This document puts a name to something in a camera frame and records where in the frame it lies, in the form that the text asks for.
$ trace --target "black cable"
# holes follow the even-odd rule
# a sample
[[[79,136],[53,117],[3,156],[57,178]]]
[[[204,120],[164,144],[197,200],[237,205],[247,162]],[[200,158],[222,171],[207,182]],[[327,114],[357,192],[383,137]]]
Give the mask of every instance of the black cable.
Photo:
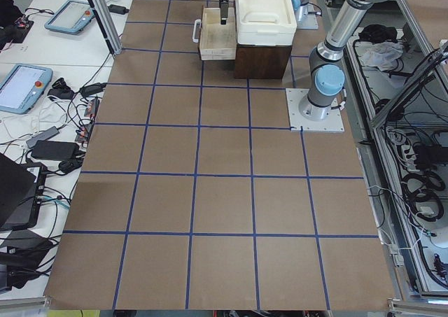
[[[106,59],[104,60],[103,64],[101,64],[101,65],[99,66],[99,68],[96,70],[96,72],[93,74],[93,76],[90,77],[90,79],[89,79],[83,86],[81,86],[81,88],[87,86],[88,83],[90,83],[90,82],[95,78],[95,76],[101,71],[101,69],[103,68],[103,66],[107,63],[107,61],[108,61],[108,59],[109,59],[110,56],[111,56],[111,54],[109,53],[109,54],[107,55]]]
[[[317,4],[315,4],[315,3],[312,3],[312,2],[308,2],[309,4],[312,4],[313,6],[315,6],[315,7],[317,7],[318,9],[319,9],[319,11],[321,12],[321,16],[322,16],[322,8],[321,7],[319,7]]]
[[[69,195],[69,199],[72,200],[73,199],[73,195],[74,195],[74,191],[76,189],[76,185],[78,184],[78,181],[75,182],[75,184],[73,185],[71,191],[70,191],[70,195]]]
[[[64,195],[62,192],[60,192],[60,191],[58,191],[58,190],[56,190],[56,189],[53,189],[53,188],[50,188],[49,186],[45,186],[44,187],[45,189],[49,189],[49,190],[52,190],[52,191],[54,191],[54,192],[56,192],[57,194],[59,194],[59,195],[61,195],[62,196],[62,199],[65,199],[69,204],[71,203],[71,200],[69,199],[69,198],[67,198],[67,196],[66,195]]]
[[[10,140],[10,141],[7,141],[7,142],[0,143],[0,146],[4,146],[4,145],[6,145],[6,144],[8,144],[8,143],[11,143],[11,142],[20,141],[20,139],[21,139],[22,137],[31,136],[31,135],[32,135],[31,133],[23,134],[23,135],[19,136],[19,137],[16,138],[16,139],[13,139],[13,140]]]
[[[369,197],[381,197],[382,195],[384,195],[384,191],[380,190],[378,192],[378,194],[376,194],[376,195],[369,195]],[[381,223],[378,225],[377,228],[381,228],[384,225],[384,222],[386,221],[386,212],[384,211],[384,206],[383,206],[383,203],[382,203],[381,200],[379,200],[379,205],[381,206],[381,212],[383,213],[383,216],[382,216],[383,220],[381,221]]]
[[[35,13],[31,13],[31,14],[25,15],[24,18],[26,20],[28,20],[30,16],[35,15],[35,14],[49,14],[49,15],[54,15],[55,14],[55,12],[53,10],[51,10],[51,9],[39,9],[39,8],[28,7],[28,8],[25,9],[25,13],[28,10],[35,10]]]
[[[448,100],[439,98],[438,96],[436,96],[435,94],[433,94],[430,90],[428,90],[428,88],[426,87],[426,85],[425,85],[423,88],[424,88],[425,91],[427,91],[427,93],[429,93],[429,95],[432,95],[432,96],[433,96],[434,98],[436,98],[437,100],[440,100],[440,101],[442,101],[442,102],[448,104]]]
[[[8,145],[6,146],[5,150],[3,151],[3,155],[6,154],[6,152],[8,151],[9,147],[11,146],[18,146],[18,144],[14,144],[14,142],[16,142],[18,140],[12,140],[10,143],[8,143]]]
[[[53,227],[51,227],[50,234],[48,235],[49,237],[51,237],[51,234],[53,234],[53,232],[55,231],[55,227],[56,227],[56,222],[57,222],[57,202],[55,202],[55,208],[56,208],[55,221],[53,221]]]
[[[48,236],[47,238],[44,238],[44,239],[53,240],[53,239],[60,238],[60,237],[62,237],[62,234],[55,235],[55,236],[53,236],[53,237]],[[0,240],[4,240],[4,241],[37,240],[37,239],[42,239],[42,238],[40,238],[40,237],[30,237],[30,238],[0,238]]]
[[[24,150],[22,151],[21,156],[19,156],[18,158],[16,158],[16,159],[14,160],[14,162],[17,163],[17,161],[20,160],[20,163],[19,163],[19,164],[22,164],[23,157],[24,157],[26,154],[27,154],[27,151],[26,151],[26,149],[24,149]]]
[[[58,170],[55,170],[55,171],[47,170],[47,171],[43,172],[43,174],[47,175],[47,176],[52,176],[52,175],[65,176],[66,175],[66,174],[59,174],[60,171],[61,171],[61,169],[58,169]]]

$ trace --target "black device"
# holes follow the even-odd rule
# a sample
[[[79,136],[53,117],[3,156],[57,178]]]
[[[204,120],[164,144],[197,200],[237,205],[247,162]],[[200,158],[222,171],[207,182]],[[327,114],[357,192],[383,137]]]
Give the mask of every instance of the black device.
[[[96,93],[103,92],[103,90],[106,86],[107,86],[107,83],[95,83],[95,84],[83,86],[82,88],[79,89],[79,93],[84,98],[87,98]]]
[[[58,134],[59,134],[59,130],[55,126],[52,126],[52,127],[48,128],[47,130],[30,138],[27,141],[27,146],[29,149],[32,149],[36,145],[37,141],[45,141],[45,140],[51,139],[52,137],[54,137]]]
[[[34,21],[27,21],[25,25],[16,26],[16,35],[13,39],[14,44],[22,44],[27,37],[29,31],[34,25]]]
[[[24,167],[0,154],[0,225],[4,225],[26,199],[36,177]]]
[[[48,97],[52,99],[52,97],[57,97],[61,100],[72,100],[75,96],[75,92],[73,90],[65,90],[61,88],[50,88],[47,93]]]
[[[38,160],[65,161],[70,160],[79,151],[74,142],[37,141],[31,157]]]
[[[33,175],[34,183],[23,197],[21,204],[15,208],[14,212],[9,215],[6,222],[0,227],[0,231],[25,230],[34,227],[37,223],[41,200],[37,199],[36,196],[43,194],[47,167],[38,162],[20,164],[20,167]]]
[[[437,164],[448,164],[448,147],[416,144],[414,152],[417,156],[415,159],[417,169],[424,170]]]
[[[28,281],[37,279],[40,274],[32,272],[39,268],[40,263],[54,245],[45,240],[35,245],[35,248],[22,249],[6,247],[6,252],[0,252],[0,293],[21,289]]]
[[[115,14],[124,15],[129,12],[129,9],[127,9],[126,7],[117,6],[116,4],[109,4],[108,8],[111,13],[115,13]]]
[[[18,272],[22,267],[35,269],[42,262],[46,253],[54,246],[30,230],[14,231],[3,241],[0,249],[0,293],[11,290],[14,286],[21,288],[37,274]]]

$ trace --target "cable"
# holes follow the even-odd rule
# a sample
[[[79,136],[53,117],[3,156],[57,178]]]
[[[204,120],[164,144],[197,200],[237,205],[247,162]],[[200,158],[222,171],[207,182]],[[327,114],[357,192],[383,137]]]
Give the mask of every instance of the cable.
[[[48,237],[46,237],[44,239],[53,240],[53,239],[60,238],[60,237],[62,237],[62,234],[55,235],[53,237],[48,236]],[[0,240],[3,240],[3,241],[36,240],[36,239],[41,239],[41,238],[40,237],[39,238],[36,238],[36,237],[30,237],[30,238],[0,238]]]
[[[382,195],[384,195],[384,192],[380,190],[376,195],[369,195],[369,197],[381,197]],[[384,211],[384,206],[381,200],[379,200],[379,205],[381,206],[381,212],[383,213],[382,214],[383,220],[381,221],[381,223],[378,225],[377,228],[380,228],[382,225],[384,225],[384,221],[386,221],[386,212]]]
[[[53,10],[51,10],[51,9],[39,9],[39,8],[28,7],[28,8],[25,9],[25,13],[28,10],[35,10],[35,13],[24,15],[24,19],[25,20],[28,20],[30,16],[35,15],[35,14],[49,14],[49,15],[54,15],[55,14],[55,12]]]
[[[41,197],[45,197],[46,199],[42,202],[43,204],[48,203],[48,202],[56,202],[58,203],[60,206],[62,206],[64,209],[69,210],[70,206],[67,204],[64,204],[63,202],[61,202],[60,199],[58,198],[53,198],[51,196],[47,196],[47,195],[42,195]]]
[[[56,190],[56,189],[50,188],[50,187],[47,186],[47,185],[46,185],[44,188],[45,188],[45,189],[52,190],[53,192],[56,192],[57,194],[61,195],[61,196],[62,196],[62,199],[66,200],[67,203],[69,203],[69,204],[71,203],[71,199],[70,199],[70,198],[67,198],[66,195],[64,195],[62,192],[60,192],[60,191],[58,191],[58,190]]]
[[[110,56],[111,56],[111,54],[109,53],[109,54],[107,55],[106,59],[104,60],[103,64],[101,64],[101,65],[99,66],[99,68],[96,70],[96,72],[93,74],[93,76],[90,77],[90,79],[89,79],[83,86],[81,86],[81,88],[87,86],[87,84],[90,83],[90,82],[95,78],[95,76],[101,71],[101,69],[103,68],[103,66],[107,63],[107,61],[109,60],[109,57],[110,57]]]
[[[312,2],[308,2],[308,3],[309,3],[309,4],[312,4],[312,5],[315,6],[315,7],[317,7],[317,8],[319,9],[319,12],[321,13],[320,16],[322,16],[323,11],[322,11],[322,8],[321,8],[321,7],[319,7],[317,4],[312,3]],[[308,14],[317,14],[317,15],[318,15],[318,12],[308,12]]]
[[[75,182],[75,184],[73,185],[71,191],[70,191],[70,195],[69,195],[69,199],[73,199],[73,195],[76,189],[76,186],[78,185],[78,181]]]

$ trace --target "power adapter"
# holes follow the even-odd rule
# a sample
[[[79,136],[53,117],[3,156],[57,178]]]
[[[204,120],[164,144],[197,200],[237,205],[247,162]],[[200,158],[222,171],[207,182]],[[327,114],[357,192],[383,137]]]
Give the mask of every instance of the power adapter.
[[[95,84],[83,86],[82,88],[79,89],[79,93],[84,98],[87,98],[96,93],[103,92],[103,90],[106,86],[107,86],[107,83],[95,83]]]
[[[115,13],[115,14],[127,14],[129,12],[129,9],[127,9],[126,7],[123,6],[117,6],[116,4],[109,4],[109,11],[111,13]]]

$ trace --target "laptop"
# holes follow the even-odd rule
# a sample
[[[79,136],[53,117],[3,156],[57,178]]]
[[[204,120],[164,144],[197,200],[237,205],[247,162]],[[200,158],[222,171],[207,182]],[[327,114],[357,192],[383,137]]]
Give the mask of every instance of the laptop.
[[[21,203],[26,201],[36,176],[20,164],[0,154],[0,225],[3,226]]]

